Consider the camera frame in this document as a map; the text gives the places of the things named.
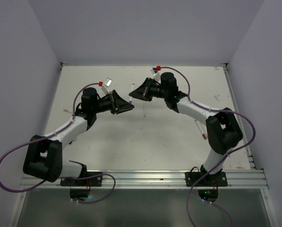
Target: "glass panel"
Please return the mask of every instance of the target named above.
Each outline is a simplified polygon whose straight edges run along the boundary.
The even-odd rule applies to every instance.
[[[92,199],[107,190],[92,189]],[[19,227],[185,227],[191,223],[186,213],[187,190],[115,190],[96,204],[70,203],[69,189],[35,189],[27,194]],[[219,190],[216,203],[232,216],[236,227],[270,223],[260,190]],[[203,203],[197,191],[191,196],[190,211],[200,227],[229,227],[228,216]]]

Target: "black mounting plate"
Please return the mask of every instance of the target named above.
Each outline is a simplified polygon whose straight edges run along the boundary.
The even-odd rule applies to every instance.
[[[99,175],[102,174],[102,172],[86,172],[83,177],[88,177],[88,176],[94,176],[94,175]],[[60,185],[61,186],[70,186],[70,187],[83,187],[83,186],[89,186],[87,182],[91,182],[91,187],[101,187],[102,185],[102,176],[100,177],[95,177],[89,180],[72,180],[71,178],[64,178],[61,179]]]
[[[186,186],[191,187],[195,181],[197,181],[203,173],[201,172],[186,172],[185,173],[185,181]],[[209,176],[209,178],[205,178],[197,184],[197,187],[214,187],[218,182],[219,187],[227,187],[227,177],[225,172],[219,172],[217,176]]]

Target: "white wall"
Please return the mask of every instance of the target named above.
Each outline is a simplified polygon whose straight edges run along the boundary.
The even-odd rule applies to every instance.
[[[0,156],[42,132],[59,63],[26,0],[0,0]],[[1,165],[4,184],[17,188],[26,149]],[[0,227],[8,224],[15,194],[0,188]]]
[[[29,0],[60,61],[229,62],[263,0]]]
[[[229,75],[240,111],[256,125],[251,151],[265,169],[282,225],[282,0],[264,1],[229,64]]]

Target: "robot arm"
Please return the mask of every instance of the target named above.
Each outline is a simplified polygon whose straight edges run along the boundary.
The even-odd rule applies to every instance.
[[[243,135],[232,113],[215,113],[204,110],[191,103],[187,94],[179,91],[176,79],[170,72],[161,76],[153,69],[154,78],[147,78],[144,83],[132,91],[129,96],[143,101],[152,101],[153,97],[163,98],[167,107],[177,113],[188,115],[207,127],[208,141],[211,146],[207,160],[201,167],[205,174],[214,167],[223,156],[242,140]],[[219,165],[210,175],[217,175],[222,170]]]
[[[102,87],[104,97],[99,98],[95,88],[83,90],[81,105],[76,108],[74,117],[56,131],[44,136],[35,135],[31,141],[46,138],[29,145],[23,166],[25,174],[54,182],[58,178],[87,177],[87,168],[82,163],[63,161],[62,151],[81,133],[89,130],[96,121],[96,114],[110,111],[120,114],[132,110],[134,106],[122,99],[115,90],[109,92],[107,86]]]

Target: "metal extrusion rail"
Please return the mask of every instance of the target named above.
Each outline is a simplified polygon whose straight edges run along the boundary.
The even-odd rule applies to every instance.
[[[185,172],[179,171],[148,171],[148,170],[108,170],[101,171],[113,175],[117,180],[116,189],[188,189],[185,182]],[[267,181],[263,170],[225,170],[228,187],[222,189],[267,189]],[[39,179],[25,175],[21,188],[35,185]],[[102,186],[97,189],[111,188],[113,180],[104,176]],[[60,179],[50,183],[45,182],[38,188],[69,188],[60,186]]]

